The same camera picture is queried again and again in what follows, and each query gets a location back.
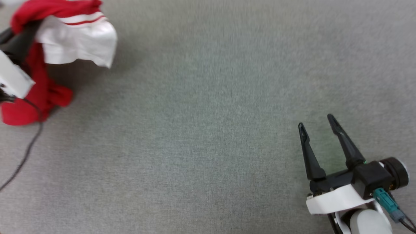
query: teal connector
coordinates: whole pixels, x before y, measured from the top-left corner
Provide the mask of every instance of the teal connector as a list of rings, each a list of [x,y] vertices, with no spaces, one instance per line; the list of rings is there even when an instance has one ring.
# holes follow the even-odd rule
[[[382,188],[374,190],[374,199],[384,208],[395,223],[399,223],[401,219],[405,219],[406,215],[399,209],[397,203]]]

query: red cloth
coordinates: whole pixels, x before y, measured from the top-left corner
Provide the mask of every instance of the red cloth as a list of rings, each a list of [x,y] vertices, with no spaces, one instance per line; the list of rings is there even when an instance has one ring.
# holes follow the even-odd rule
[[[99,11],[100,0],[29,0],[25,2],[12,17],[12,30],[18,34],[25,24],[30,21],[44,19],[50,15],[56,17],[71,17],[81,14],[92,14]],[[65,107],[70,104],[72,91],[55,84],[46,71],[42,45],[35,42],[26,58],[30,76],[36,84],[32,87],[26,99],[38,106],[45,121],[50,110],[55,106]],[[9,125],[25,125],[38,120],[36,110],[22,99],[14,103],[4,103],[1,106],[3,122]]]

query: floor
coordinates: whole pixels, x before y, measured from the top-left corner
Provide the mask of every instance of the floor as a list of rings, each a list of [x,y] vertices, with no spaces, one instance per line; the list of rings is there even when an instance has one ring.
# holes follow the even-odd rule
[[[5,28],[14,8],[0,10]],[[414,0],[104,0],[113,67],[51,66],[72,104],[0,194],[2,234],[329,234],[308,213],[297,125],[345,168],[326,115],[368,160],[416,173]],[[0,178],[36,125],[0,124]],[[394,192],[416,219],[416,183]],[[396,234],[409,233],[393,224]]]

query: cable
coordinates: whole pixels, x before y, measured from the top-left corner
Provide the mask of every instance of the cable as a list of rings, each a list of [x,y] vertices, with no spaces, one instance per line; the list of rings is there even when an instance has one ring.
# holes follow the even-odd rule
[[[416,229],[411,227],[409,224],[407,224],[404,220],[400,220],[400,223],[403,224],[407,229],[409,229],[411,232],[416,233]]]
[[[36,140],[38,139],[38,137],[40,136],[40,134],[42,133],[43,130],[43,123],[42,123],[42,112],[40,111],[40,109],[33,104],[31,101],[27,100],[26,98],[23,99],[23,101],[25,101],[27,104],[33,106],[33,108],[36,109],[37,114],[39,116],[39,129],[36,133],[36,135],[32,138],[32,141],[29,143],[29,145],[26,148],[26,153],[25,156],[23,157],[22,161],[20,162],[19,166],[16,168],[16,170],[13,172],[12,176],[0,187],[0,192],[8,185],[10,184],[10,182],[12,182],[15,177],[17,176],[17,174],[21,171],[23,165],[26,163],[27,159],[29,158],[30,155],[30,151],[32,150],[32,146],[33,144],[36,142]]]
[[[1,88],[4,87],[4,84],[0,84],[0,103],[2,102],[14,102],[16,97],[6,94]]]
[[[413,221],[407,215],[406,215],[406,220],[412,225],[413,230],[415,230],[415,233],[416,233],[415,223],[413,223]]]
[[[387,193],[390,195],[390,197],[393,199],[393,201],[396,201],[394,199],[394,197],[393,197],[393,194],[391,194],[390,191],[388,191]],[[413,221],[409,218],[409,216],[407,216],[407,214],[405,214],[404,212],[403,212],[403,214],[406,216],[406,220],[411,224],[411,226],[408,223],[406,223],[403,219],[400,220],[400,223],[403,224],[403,226],[405,226],[411,232],[416,233],[416,225],[415,225],[415,223],[413,223]]]

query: white cloth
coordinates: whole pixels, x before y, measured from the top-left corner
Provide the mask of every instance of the white cloth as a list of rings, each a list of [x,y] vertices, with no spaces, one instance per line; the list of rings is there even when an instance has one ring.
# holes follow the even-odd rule
[[[67,18],[49,16],[39,28],[36,40],[43,44],[45,63],[64,64],[82,59],[110,68],[117,33],[102,12]]]

